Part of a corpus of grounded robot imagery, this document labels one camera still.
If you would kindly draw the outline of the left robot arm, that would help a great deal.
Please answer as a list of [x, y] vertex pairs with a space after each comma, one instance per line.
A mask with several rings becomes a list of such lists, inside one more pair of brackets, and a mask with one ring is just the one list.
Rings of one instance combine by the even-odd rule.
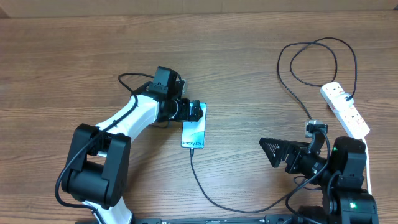
[[65, 167], [55, 184], [60, 205], [89, 209], [95, 223], [134, 223], [123, 194], [131, 144], [148, 126], [181, 122], [182, 146], [204, 146], [206, 105], [183, 98], [186, 81], [175, 70], [157, 67], [112, 117], [95, 126], [80, 124], [73, 133]]

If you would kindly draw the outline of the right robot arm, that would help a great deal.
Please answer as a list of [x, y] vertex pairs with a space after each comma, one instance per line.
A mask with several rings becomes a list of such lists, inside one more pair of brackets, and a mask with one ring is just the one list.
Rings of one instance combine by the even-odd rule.
[[365, 143], [338, 137], [329, 157], [322, 158], [324, 142], [321, 134], [317, 134], [313, 144], [274, 138], [259, 141], [273, 167], [284, 161], [288, 174], [302, 174], [322, 190], [321, 206], [301, 206], [289, 222], [378, 224], [376, 201], [362, 187], [367, 160]]

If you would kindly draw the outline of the blue Samsung Galaxy smartphone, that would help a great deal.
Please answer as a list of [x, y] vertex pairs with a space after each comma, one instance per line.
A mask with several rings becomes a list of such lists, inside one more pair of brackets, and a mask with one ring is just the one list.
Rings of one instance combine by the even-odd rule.
[[184, 121], [182, 125], [182, 148], [203, 149], [205, 147], [206, 103], [200, 103], [203, 116], [196, 122]]

